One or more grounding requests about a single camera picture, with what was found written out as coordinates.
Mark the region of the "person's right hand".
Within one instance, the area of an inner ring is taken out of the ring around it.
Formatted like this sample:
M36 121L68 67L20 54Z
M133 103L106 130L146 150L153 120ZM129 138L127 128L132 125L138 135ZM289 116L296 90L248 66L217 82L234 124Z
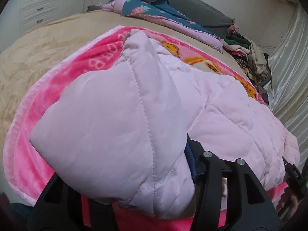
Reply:
M291 203L289 205L288 214L292 216L298 209L300 202L298 200L297 195L293 193L292 189L286 187L284 193L282 194L278 202L278 205L276 206L276 210L280 211L289 201L291 201Z

